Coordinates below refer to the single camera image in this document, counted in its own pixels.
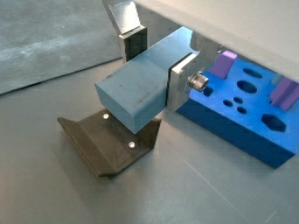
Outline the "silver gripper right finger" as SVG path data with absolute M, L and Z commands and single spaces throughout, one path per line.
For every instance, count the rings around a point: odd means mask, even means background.
M 189 100 L 191 90 L 202 92 L 210 79 L 205 72 L 227 48 L 199 33 L 191 34 L 190 52 L 170 68 L 166 106 L 175 111 Z

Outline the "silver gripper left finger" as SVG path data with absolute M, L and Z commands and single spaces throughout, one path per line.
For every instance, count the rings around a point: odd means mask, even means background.
M 147 49 L 147 28 L 142 25 L 133 0 L 102 0 L 117 30 L 123 61 L 129 62 Z

